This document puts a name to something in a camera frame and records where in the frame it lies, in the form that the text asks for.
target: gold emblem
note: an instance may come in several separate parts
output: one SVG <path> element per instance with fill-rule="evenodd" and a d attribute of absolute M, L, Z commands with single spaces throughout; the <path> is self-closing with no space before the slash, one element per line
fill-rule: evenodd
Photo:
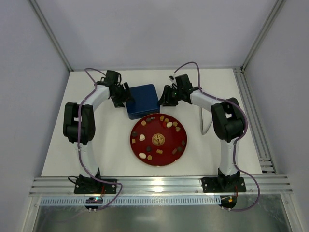
<path fill-rule="evenodd" d="M 165 138 L 162 134 L 155 134 L 153 135 L 151 141 L 153 142 L 154 145 L 161 146 L 164 144 Z"/>

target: gray wall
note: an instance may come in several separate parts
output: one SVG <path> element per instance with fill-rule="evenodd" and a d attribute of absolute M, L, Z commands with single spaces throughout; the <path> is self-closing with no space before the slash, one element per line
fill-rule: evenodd
<path fill-rule="evenodd" d="M 74 69 L 242 65 L 275 0 L 37 0 Z"/>
<path fill-rule="evenodd" d="M 287 1 L 254 56 L 247 78 L 273 157 L 309 221 L 309 1 Z"/>
<path fill-rule="evenodd" d="M 26 0 L 1 1 L 0 35 L 0 230 L 14 232 L 69 73 Z"/>

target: oval white candy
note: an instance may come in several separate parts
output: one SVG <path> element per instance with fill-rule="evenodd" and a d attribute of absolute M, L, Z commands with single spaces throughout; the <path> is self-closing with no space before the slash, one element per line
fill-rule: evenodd
<path fill-rule="evenodd" d="M 140 156 L 142 159 L 145 159 L 145 158 L 146 158 L 146 154 L 145 154 L 145 153 L 139 153 L 139 156 Z"/>
<path fill-rule="evenodd" d="M 145 140 L 145 138 L 146 138 L 145 135 L 143 135 L 143 134 L 140 135 L 140 141 Z"/>
<path fill-rule="evenodd" d="M 172 122 L 168 122 L 167 124 L 166 124 L 166 127 L 168 127 L 168 128 L 170 128 L 170 127 L 172 127 L 173 126 L 173 123 Z"/>

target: dark blue box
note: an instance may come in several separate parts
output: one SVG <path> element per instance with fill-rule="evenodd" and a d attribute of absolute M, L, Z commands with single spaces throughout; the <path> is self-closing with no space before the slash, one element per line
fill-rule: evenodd
<path fill-rule="evenodd" d="M 127 114 L 130 119 L 160 113 L 158 96 L 153 84 L 132 87 L 130 91 L 135 100 L 135 103 L 126 103 Z"/>

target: round red tray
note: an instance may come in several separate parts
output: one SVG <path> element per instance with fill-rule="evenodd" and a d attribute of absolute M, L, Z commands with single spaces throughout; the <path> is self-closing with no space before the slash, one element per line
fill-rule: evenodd
<path fill-rule="evenodd" d="M 165 114 L 147 115 L 133 127 L 130 135 L 131 148 L 138 159 L 152 166 L 165 166 L 178 160 L 187 145 L 187 133 L 182 124 Z"/>

